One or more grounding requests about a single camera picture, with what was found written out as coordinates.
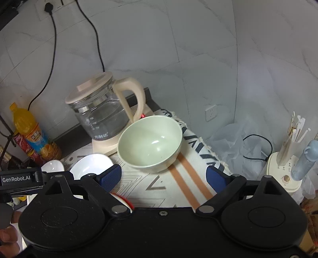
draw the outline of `light blue bottle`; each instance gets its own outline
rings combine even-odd
[[[302,155],[292,168],[291,176],[295,181],[302,180],[318,159],[318,141],[312,140],[304,148]]]

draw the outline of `finger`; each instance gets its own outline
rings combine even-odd
[[[22,212],[20,211],[14,211],[12,214],[11,223],[18,223],[21,214]]]
[[[0,246],[0,252],[6,257],[6,258],[12,258],[16,256],[20,251],[20,247],[18,243],[10,243]]]
[[[8,226],[0,230],[0,239],[4,243],[14,243],[18,240],[17,230],[14,226]]]

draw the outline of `bowl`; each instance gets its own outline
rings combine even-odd
[[[51,160],[46,162],[42,167],[41,167],[42,171],[46,171],[46,172],[60,172],[60,171],[64,171],[64,166],[62,164],[62,162],[60,162],[59,160]]]
[[[175,162],[181,142],[182,130],[174,119],[150,116],[127,127],[119,138],[117,152],[130,167],[157,173]]]
[[[85,156],[79,160],[70,170],[75,180],[79,180],[82,176],[94,173],[99,175],[106,169],[110,168],[113,162],[104,154],[94,153]]]

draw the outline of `black plug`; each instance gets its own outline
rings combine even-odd
[[[53,4],[51,3],[46,3],[44,7],[44,11],[48,12],[50,15],[52,15],[52,10],[53,10]]]

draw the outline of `marble tile wall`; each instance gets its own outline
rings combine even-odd
[[[0,112],[9,124],[9,105],[15,101],[27,108],[45,84],[52,62],[52,21],[39,20],[35,2],[28,0],[0,31]],[[104,64],[116,78],[138,79],[161,107],[175,111],[204,139],[234,121],[237,46],[231,0],[79,3],[98,30]],[[93,29],[76,3],[53,16],[58,32],[55,66],[31,111],[55,138],[78,123],[65,97],[101,72],[101,65]],[[206,122],[209,105],[217,105],[219,115]],[[9,151],[22,157],[17,148]]]
[[[299,154],[318,131],[318,4],[232,2],[238,44],[235,120],[252,121],[279,151],[295,111],[306,118],[305,128],[312,129]]]

